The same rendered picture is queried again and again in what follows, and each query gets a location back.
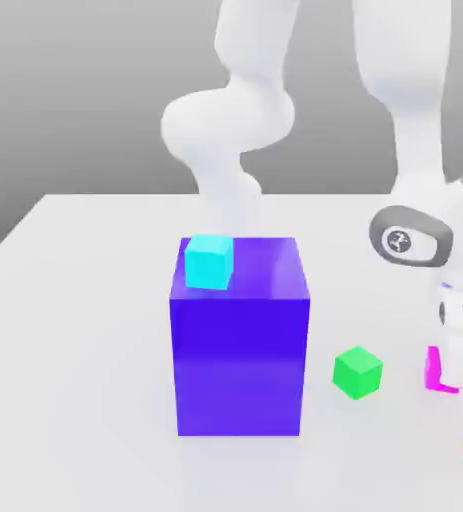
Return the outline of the small magenta cube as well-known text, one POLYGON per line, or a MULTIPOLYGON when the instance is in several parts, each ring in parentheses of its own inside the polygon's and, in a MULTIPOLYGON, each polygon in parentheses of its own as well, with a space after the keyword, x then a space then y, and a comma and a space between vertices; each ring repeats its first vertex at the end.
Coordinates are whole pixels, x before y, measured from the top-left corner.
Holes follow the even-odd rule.
POLYGON ((426 361, 425 361, 425 373, 424 382, 425 388, 430 391, 447 393, 447 394, 458 394, 459 389, 448 386, 441 382, 441 358, 439 347, 431 345, 427 348, 426 361))

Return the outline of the small green cube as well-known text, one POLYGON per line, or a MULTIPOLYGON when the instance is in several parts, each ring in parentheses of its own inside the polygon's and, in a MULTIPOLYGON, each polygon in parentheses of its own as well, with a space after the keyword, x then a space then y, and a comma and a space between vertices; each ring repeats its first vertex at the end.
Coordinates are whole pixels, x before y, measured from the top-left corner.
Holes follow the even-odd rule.
POLYGON ((332 382, 353 400, 359 400, 380 388, 383 362, 361 346, 335 358, 332 382))

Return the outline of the small cyan cube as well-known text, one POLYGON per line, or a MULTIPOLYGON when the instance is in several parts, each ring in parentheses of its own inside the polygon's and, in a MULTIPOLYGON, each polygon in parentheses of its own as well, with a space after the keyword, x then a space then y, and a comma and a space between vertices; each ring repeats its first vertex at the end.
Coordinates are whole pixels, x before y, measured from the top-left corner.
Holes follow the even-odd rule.
POLYGON ((221 235, 194 235, 185 251, 188 288, 226 290, 234 271, 234 240, 221 235))

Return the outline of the large purple box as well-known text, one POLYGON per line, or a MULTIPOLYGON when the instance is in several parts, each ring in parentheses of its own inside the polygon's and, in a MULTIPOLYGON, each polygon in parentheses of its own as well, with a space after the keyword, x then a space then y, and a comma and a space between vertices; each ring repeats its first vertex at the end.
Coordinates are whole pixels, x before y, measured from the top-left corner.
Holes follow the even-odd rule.
POLYGON ((169 297, 179 435, 298 435, 310 292, 296 241, 235 239, 225 290, 186 286, 188 243, 169 297))

